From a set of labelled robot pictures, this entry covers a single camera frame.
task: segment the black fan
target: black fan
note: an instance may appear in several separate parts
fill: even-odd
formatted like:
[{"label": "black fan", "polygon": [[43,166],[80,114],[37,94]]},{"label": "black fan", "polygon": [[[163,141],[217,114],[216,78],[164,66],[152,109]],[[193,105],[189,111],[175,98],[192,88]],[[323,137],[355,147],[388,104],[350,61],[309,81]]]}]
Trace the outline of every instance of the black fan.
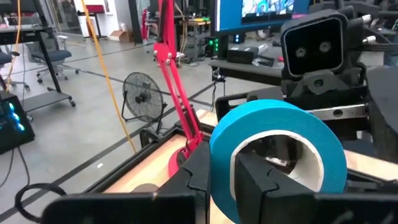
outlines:
[{"label": "black fan", "polygon": [[[163,101],[159,86],[150,76],[140,72],[128,75],[123,83],[123,98],[122,117],[126,122],[133,119],[148,123],[158,122],[159,132],[163,111],[167,105]],[[125,106],[134,115],[133,118],[124,116]]]}]

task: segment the tape roll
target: tape roll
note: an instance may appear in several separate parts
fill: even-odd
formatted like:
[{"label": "tape roll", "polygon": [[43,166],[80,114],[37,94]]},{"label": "tape roll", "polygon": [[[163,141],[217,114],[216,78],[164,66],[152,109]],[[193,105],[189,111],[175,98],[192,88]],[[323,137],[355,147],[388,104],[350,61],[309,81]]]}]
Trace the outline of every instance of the tape roll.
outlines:
[{"label": "tape roll", "polygon": [[303,154],[289,177],[316,192],[341,193],[345,187],[343,146],[327,125],[284,101],[250,101],[224,116],[210,139],[211,194],[217,207],[235,223],[239,223],[235,155],[249,142],[272,135],[287,135],[303,143]]}]

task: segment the blue painter's tape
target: blue painter's tape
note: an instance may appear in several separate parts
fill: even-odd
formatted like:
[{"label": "blue painter's tape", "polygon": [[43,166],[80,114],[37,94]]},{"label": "blue painter's tape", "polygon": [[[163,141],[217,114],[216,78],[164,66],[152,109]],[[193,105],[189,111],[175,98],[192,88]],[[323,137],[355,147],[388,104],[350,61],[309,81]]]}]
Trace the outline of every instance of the blue painter's tape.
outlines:
[{"label": "blue painter's tape", "polygon": [[250,101],[224,116],[210,139],[211,194],[217,207],[235,223],[239,223],[239,217],[230,191],[231,156],[247,138],[271,130],[297,133],[315,146],[324,171],[320,192],[341,193],[345,187],[347,168],[343,146],[327,125],[284,101]]}]

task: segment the red desk lamp arm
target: red desk lamp arm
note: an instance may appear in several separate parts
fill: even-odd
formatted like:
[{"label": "red desk lamp arm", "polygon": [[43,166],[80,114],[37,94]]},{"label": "red desk lamp arm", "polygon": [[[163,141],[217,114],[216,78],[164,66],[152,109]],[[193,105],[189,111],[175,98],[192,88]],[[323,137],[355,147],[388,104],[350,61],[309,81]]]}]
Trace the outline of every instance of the red desk lamp arm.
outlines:
[{"label": "red desk lamp arm", "polygon": [[[166,84],[170,90],[171,97],[178,117],[180,118],[182,128],[188,139],[187,151],[185,157],[188,157],[193,150],[203,140],[203,134],[200,131],[200,126],[197,122],[196,114],[193,112],[185,89],[183,87],[180,75],[178,74],[175,59],[177,52],[175,49],[175,30],[174,30],[174,1],[173,0],[159,0],[160,25],[158,41],[154,45],[154,55],[160,65],[160,69],[166,80]],[[172,77],[177,87],[177,91],[172,83]]]}]

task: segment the cardboard box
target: cardboard box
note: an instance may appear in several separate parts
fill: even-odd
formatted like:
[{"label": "cardboard box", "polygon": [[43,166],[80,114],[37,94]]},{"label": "cardboard box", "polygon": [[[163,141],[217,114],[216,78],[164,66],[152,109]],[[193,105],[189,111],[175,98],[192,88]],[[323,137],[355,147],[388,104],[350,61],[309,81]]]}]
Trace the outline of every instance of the cardboard box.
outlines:
[{"label": "cardboard box", "polygon": [[115,30],[112,32],[110,39],[118,40],[120,43],[133,42],[132,31]]}]

